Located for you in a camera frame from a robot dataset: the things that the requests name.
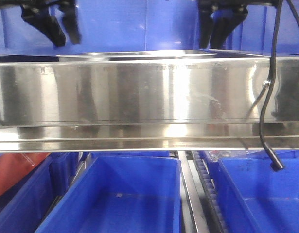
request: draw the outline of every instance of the metal clip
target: metal clip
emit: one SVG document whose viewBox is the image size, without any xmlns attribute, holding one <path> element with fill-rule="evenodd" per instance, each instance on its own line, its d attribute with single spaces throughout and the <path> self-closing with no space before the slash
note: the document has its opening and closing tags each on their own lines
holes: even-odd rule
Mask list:
<svg viewBox="0 0 299 233">
<path fill-rule="evenodd" d="M 265 81 L 263 82 L 263 89 L 267 89 L 267 88 L 269 88 L 270 85 L 271 85 L 271 81 L 269 81 L 269 80 L 265 80 Z"/>
</svg>

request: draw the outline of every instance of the black cable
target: black cable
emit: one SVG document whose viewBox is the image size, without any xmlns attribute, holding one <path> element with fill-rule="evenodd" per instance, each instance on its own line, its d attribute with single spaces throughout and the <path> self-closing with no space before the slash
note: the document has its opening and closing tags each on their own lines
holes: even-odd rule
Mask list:
<svg viewBox="0 0 299 233">
<path fill-rule="evenodd" d="M 274 89 L 275 81 L 276 81 L 276 53 L 277 53 L 277 40 L 278 40 L 278 33 L 279 33 L 279 25 L 280 25 L 280 16 L 282 10 L 283 0 L 278 0 L 277 10 L 276 10 L 276 19 L 275 19 L 275 27 L 274 33 L 272 37 L 272 48 L 271 48 L 271 58 L 270 58 L 270 68 L 269 68 L 269 75 L 267 80 L 270 82 L 269 89 L 261 110 L 260 115 L 260 122 L 259 122 L 259 136 L 262 143 L 263 148 L 265 149 L 266 153 L 268 154 L 269 158 L 272 160 L 272 168 L 274 171 L 279 171 L 284 168 L 283 163 L 275 153 L 275 151 L 269 146 L 266 142 L 264 137 L 264 118 L 265 112 L 271 97 L 271 94 Z"/>
<path fill-rule="evenodd" d="M 260 92 L 260 94 L 258 95 L 258 97 L 255 99 L 255 101 L 253 102 L 253 104 L 251 105 L 250 109 L 248 110 L 246 116 L 244 117 L 244 121 L 246 121 L 248 119 L 248 117 L 251 115 L 252 110 L 255 108 L 255 106 L 259 103 L 259 101 L 261 100 L 261 98 L 263 97 L 264 93 L 266 91 L 266 88 L 263 88 L 262 91 Z"/>
<path fill-rule="evenodd" d="M 295 6 L 294 6 L 294 4 L 292 3 L 291 0 L 286 0 L 286 1 L 287 1 L 287 4 L 289 5 L 291 11 L 292 11 L 292 14 L 293 14 L 293 16 L 295 18 L 295 21 L 297 23 L 297 26 L 299 28 L 299 15 L 298 15 L 298 13 L 297 13 L 297 11 L 295 9 Z"/>
</svg>

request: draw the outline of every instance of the stainless steel tray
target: stainless steel tray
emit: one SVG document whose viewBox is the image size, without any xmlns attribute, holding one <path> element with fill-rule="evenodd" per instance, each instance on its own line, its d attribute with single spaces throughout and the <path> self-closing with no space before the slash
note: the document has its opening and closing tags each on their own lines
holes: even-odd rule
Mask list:
<svg viewBox="0 0 299 233">
<path fill-rule="evenodd" d="M 66 61 L 126 61 L 183 58 L 210 58 L 217 53 L 201 50 L 160 50 L 139 52 L 91 52 L 79 55 L 59 55 L 59 60 Z"/>
</svg>

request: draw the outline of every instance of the shiny metal surface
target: shiny metal surface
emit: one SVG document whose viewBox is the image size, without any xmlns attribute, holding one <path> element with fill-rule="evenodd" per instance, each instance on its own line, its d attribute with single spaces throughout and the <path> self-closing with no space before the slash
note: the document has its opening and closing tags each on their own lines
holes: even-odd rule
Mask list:
<svg viewBox="0 0 299 233">
<path fill-rule="evenodd" d="M 181 177 L 184 182 L 187 200 L 190 204 L 191 217 L 193 219 L 196 233 L 209 233 L 208 224 L 205 219 L 203 208 L 196 190 L 192 173 L 184 151 L 177 151 L 177 156 L 181 161 Z"/>
<path fill-rule="evenodd" d="M 268 62 L 252 57 L 0 63 L 0 126 L 243 123 Z M 261 104 L 247 122 L 258 122 Z M 265 121 L 299 121 L 299 57 L 278 59 Z"/>
<path fill-rule="evenodd" d="M 61 62 L 66 61 L 126 61 L 126 60 L 155 60 L 155 59 L 183 59 L 209 58 L 217 53 L 201 50 L 159 50 L 140 52 L 89 52 L 80 55 L 60 55 Z"/>
<path fill-rule="evenodd" d="M 276 149 L 299 149 L 299 123 L 269 124 Z M 0 151 L 259 150 L 257 124 L 0 128 Z"/>
<path fill-rule="evenodd" d="M 0 63 L 0 151 L 259 149 L 269 59 Z M 299 57 L 278 58 L 269 143 L 299 148 Z"/>
</svg>

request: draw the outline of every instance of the cable end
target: cable end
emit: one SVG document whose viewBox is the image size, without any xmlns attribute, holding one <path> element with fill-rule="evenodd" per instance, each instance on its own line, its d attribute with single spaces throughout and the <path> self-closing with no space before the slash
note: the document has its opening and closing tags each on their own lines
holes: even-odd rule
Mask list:
<svg viewBox="0 0 299 233">
<path fill-rule="evenodd" d="M 279 164 L 275 164 L 275 163 L 271 163 L 271 168 L 275 171 L 275 172 L 277 172 L 277 171 L 281 171 L 281 170 L 283 170 L 284 169 L 284 165 L 283 165 L 283 163 L 279 163 Z"/>
</svg>

